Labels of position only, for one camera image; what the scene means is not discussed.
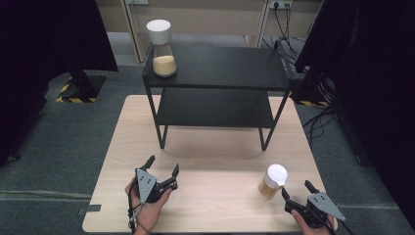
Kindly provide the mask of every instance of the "white cap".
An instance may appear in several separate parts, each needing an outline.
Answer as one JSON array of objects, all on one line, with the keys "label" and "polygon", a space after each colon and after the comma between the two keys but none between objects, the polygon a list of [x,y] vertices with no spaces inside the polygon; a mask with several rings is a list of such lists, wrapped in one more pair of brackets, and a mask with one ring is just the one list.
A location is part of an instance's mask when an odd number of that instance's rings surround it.
[{"label": "white cap", "polygon": [[171,30],[170,22],[165,20],[154,20],[147,23],[149,38],[153,44],[163,45],[170,41]]},{"label": "white cap", "polygon": [[269,166],[267,173],[265,173],[263,179],[271,188],[278,188],[285,185],[287,180],[288,172],[280,164],[272,164]]}]

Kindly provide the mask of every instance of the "glass jar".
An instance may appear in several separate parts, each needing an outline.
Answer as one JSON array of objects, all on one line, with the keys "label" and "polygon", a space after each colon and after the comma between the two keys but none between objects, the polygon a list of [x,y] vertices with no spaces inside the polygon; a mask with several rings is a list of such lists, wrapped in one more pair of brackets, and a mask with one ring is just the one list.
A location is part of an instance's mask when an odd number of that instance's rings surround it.
[{"label": "glass jar", "polygon": [[171,48],[170,22],[165,20],[154,20],[147,23],[150,42],[153,46],[153,70],[163,77],[176,73],[177,66]]}]

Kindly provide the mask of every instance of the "lower shelf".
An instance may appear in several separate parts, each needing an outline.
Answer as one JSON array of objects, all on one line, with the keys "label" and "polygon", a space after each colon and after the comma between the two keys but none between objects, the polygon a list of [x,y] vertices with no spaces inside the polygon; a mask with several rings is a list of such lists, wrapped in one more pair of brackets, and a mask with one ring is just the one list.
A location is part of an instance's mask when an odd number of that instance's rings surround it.
[{"label": "lower shelf", "polygon": [[157,123],[270,128],[273,115],[266,91],[165,88]]}]

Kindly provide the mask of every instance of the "human hand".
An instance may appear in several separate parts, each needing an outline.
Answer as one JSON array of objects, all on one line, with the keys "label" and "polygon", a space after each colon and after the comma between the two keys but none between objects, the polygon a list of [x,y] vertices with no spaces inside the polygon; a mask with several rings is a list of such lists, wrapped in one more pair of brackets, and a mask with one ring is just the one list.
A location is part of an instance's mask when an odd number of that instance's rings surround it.
[{"label": "human hand", "polygon": [[[131,182],[125,187],[125,193],[128,195],[128,192],[131,187],[131,183],[133,182],[134,178]],[[137,185],[134,185],[134,188],[131,192],[131,204],[132,207],[136,207],[140,204],[140,198],[137,193]],[[161,208],[167,202],[172,190],[168,189],[167,191],[162,194],[161,198],[152,204],[144,204],[141,208],[141,211],[138,213],[137,216],[137,224],[134,235],[141,235],[141,234],[149,234],[156,224],[159,221]]]},{"label": "human hand", "polygon": [[[297,224],[300,226],[303,235],[331,235],[332,233],[327,229],[326,226],[320,228],[310,228],[305,222],[304,218],[296,210],[291,210],[293,218],[296,220]],[[332,215],[328,216],[328,226],[331,227],[334,224],[334,218]]]}]

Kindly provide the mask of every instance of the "light wood tabletop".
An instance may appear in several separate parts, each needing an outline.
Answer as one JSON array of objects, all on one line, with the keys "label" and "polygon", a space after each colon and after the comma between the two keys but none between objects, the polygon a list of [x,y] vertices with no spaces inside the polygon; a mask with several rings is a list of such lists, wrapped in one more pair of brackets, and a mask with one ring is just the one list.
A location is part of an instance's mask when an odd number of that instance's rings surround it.
[{"label": "light wood tabletop", "polygon": [[[155,96],[158,103],[160,96]],[[270,97],[273,112],[280,97]],[[126,98],[90,205],[83,221],[86,232],[129,232],[125,186],[134,169],[155,155],[148,172],[162,182],[180,165],[178,189],[170,195],[153,232],[290,232],[300,231],[284,211],[281,191],[272,198],[258,190],[272,164],[288,172],[285,188],[291,198],[306,203],[309,180],[324,185],[294,106],[289,99],[268,149],[261,151],[255,128],[170,126],[160,149],[147,96]]]}]

